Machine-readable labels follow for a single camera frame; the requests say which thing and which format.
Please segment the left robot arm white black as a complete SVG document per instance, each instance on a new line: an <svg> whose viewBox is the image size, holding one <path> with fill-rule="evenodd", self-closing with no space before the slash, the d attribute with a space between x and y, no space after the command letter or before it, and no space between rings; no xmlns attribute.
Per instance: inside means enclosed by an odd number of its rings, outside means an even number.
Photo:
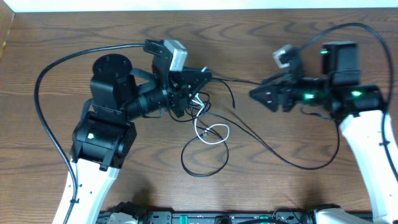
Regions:
<svg viewBox="0 0 398 224"><path fill-rule="evenodd" d="M112 184L137 136L133 120L161 109L184 114L193 97L210 81L208 69L161 70L162 58L148 73L121 54L93 64L92 97L83 106L72 134L72 156L54 223L95 223Z"/></svg>

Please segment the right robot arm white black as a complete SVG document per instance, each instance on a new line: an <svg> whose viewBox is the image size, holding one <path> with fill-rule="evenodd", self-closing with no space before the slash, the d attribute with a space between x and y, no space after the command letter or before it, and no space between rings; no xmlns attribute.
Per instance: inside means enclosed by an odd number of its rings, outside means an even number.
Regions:
<svg viewBox="0 0 398 224"><path fill-rule="evenodd" d="M376 85L362 85L355 42L322 45L325 78L305 76L299 50L286 45L273 56L285 71L262 81L249 96L273 112L300 104L329 113L348 142L371 201L373 223L397 223L397 144L391 117Z"/></svg>

